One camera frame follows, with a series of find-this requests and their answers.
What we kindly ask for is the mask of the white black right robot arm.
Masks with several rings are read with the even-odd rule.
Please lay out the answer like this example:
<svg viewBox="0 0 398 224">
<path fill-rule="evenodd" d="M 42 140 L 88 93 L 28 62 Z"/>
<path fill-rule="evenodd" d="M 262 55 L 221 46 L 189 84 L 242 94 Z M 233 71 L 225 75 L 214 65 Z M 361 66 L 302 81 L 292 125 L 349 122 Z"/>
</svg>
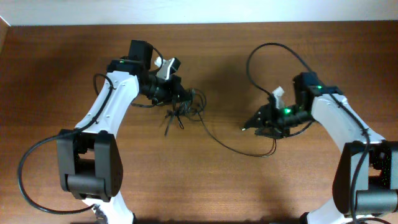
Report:
<svg viewBox="0 0 398 224">
<path fill-rule="evenodd" d="M 300 223 L 354 223 L 397 212 L 397 142 L 373 131 L 336 86 L 325 86 L 314 72 L 293 79 L 295 104 L 285 106 L 276 89 L 243 128 L 257 136 L 289 138 L 291 128 L 320 123 L 341 152 L 332 198 L 304 213 Z"/>
</svg>

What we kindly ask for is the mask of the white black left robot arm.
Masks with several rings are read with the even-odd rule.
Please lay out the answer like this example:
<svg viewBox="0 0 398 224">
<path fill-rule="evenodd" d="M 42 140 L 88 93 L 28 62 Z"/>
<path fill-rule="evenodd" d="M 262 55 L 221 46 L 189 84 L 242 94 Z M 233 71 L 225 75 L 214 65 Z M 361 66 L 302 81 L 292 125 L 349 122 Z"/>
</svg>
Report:
<svg viewBox="0 0 398 224">
<path fill-rule="evenodd" d="M 158 56 L 143 40 L 132 40 L 127 56 L 106 67 L 105 82 L 85 117 L 57 140 L 61 188 L 89 205 L 98 223 L 134 223 L 121 194 L 123 165 L 116 144 L 131 103 L 144 95 L 153 105 L 179 103 L 188 92 L 176 76 L 180 60 Z"/>
</svg>

